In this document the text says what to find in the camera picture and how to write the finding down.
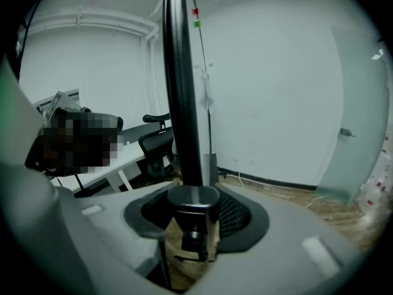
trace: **door handle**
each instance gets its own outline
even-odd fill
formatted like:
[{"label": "door handle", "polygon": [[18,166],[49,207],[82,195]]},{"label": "door handle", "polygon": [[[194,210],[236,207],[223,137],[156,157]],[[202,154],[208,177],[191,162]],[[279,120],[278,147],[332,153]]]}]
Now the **door handle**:
[{"label": "door handle", "polygon": [[344,136],[353,136],[355,137],[355,135],[352,133],[352,131],[350,131],[349,129],[345,129],[345,128],[341,128],[339,131],[339,134],[344,135]]}]

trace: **desk leg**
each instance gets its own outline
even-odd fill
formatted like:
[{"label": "desk leg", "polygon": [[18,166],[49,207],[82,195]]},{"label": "desk leg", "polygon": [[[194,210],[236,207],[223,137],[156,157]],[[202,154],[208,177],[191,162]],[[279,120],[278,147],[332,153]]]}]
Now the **desk leg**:
[{"label": "desk leg", "polygon": [[107,176],[106,180],[108,180],[108,182],[111,185],[111,187],[114,190],[114,192],[121,192],[119,187],[116,186],[116,183],[115,183],[115,180],[114,180],[114,175]]},{"label": "desk leg", "polygon": [[133,188],[131,187],[130,183],[128,182],[126,176],[124,175],[124,172],[122,170],[118,171],[120,178],[122,179],[124,185],[127,187],[127,189],[129,191],[133,190]]}]

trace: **metal pole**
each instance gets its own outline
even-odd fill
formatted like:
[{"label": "metal pole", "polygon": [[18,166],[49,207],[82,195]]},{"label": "metal pole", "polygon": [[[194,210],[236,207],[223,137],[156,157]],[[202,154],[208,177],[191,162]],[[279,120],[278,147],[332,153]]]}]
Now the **metal pole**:
[{"label": "metal pole", "polygon": [[169,112],[182,179],[186,185],[202,186],[186,0],[163,1],[163,43]]}]

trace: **black office chair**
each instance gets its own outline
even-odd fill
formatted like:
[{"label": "black office chair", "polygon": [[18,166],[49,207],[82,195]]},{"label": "black office chair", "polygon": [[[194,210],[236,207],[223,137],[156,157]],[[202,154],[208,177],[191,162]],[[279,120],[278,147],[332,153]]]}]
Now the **black office chair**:
[{"label": "black office chair", "polygon": [[[143,135],[138,139],[138,143],[146,158],[147,172],[152,177],[168,176],[174,169],[175,156],[172,152],[172,127],[167,128],[165,125],[165,121],[169,119],[169,113],[162,116],[144,115],[142,118],[146,123],[160,123],[159,130]],[[164,156],[167,157],[170,163],[167,167],[164,166]]]}]

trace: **white cable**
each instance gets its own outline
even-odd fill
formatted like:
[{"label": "white cable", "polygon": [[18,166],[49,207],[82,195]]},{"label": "white cable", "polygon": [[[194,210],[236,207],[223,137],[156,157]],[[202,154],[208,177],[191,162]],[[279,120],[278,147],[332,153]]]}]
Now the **white cable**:
[{"label": "white cable", "polygon": [[[238,161],[237,160],[235,160],[235,165],[236,165],[236,169],[238,170]],[[239,170],[238,170],[238,173],[239,173],[239,181],[240,181],[242,187],[244,188],[244,184],[243,184],[242,180],[240,179],[240,171]]]},{"label": "white cable", "polygon": [[314,202],[315,200],[322,199],[322,198],[324,198],[324,197],[325,197],[325,196],[323,195],[322,197],[313,198],[313,200],[312,200],[309,204],[307,204],[307,205],[305,206],[305,208],[308,208],[310,205],[312,205],[313,202]]}]

